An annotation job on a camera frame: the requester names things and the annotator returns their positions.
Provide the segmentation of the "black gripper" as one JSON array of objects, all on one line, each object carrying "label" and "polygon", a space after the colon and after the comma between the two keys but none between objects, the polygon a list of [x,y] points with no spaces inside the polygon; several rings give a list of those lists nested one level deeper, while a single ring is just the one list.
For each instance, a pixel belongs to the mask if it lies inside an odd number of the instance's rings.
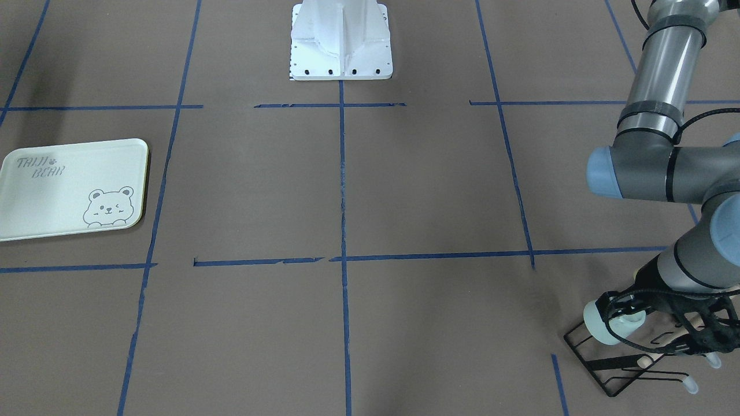
[{"label": "black gripper", "polygon": [[627,338],[624,345],[647,354],[729,353],[738,348],[738,313],[732,296],[737,290],[719,293],[674,291],[673,289],[629,287],[622,292],[608,291],[599,297],[603,321],[624,314],[645,311],[646,314],[669,314],[685,334],[663,347],[645,347]]}]

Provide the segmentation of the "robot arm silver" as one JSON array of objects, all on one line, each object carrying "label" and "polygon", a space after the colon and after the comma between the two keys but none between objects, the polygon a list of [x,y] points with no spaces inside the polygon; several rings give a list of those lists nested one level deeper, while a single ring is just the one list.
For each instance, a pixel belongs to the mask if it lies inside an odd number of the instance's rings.
[{"label": "robot arm silver", "polygon": [[671,314],[684,326],[664,355],[708,355],[738,348],[739,195],[738,136],[721,147],[682,147],[684,119],[696,61],[706,31],[737,1],[654,1],[642,57],[617,134],[595,149],[587,163],[594,194],[701,206],[701,218],[664,252],[642,266],[623,292],[606,292],[584,308],[592,337],[624,343],[649,313]]}]

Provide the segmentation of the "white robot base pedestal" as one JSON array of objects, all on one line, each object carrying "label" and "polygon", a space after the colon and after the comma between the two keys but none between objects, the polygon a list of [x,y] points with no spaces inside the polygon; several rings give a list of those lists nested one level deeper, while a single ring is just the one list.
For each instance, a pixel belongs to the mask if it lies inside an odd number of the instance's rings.
[{"label": "white robot base pedestal", "polygon": [[389,13],[377,1],[303,1],[291,10],[289,79],[386,80]]}]

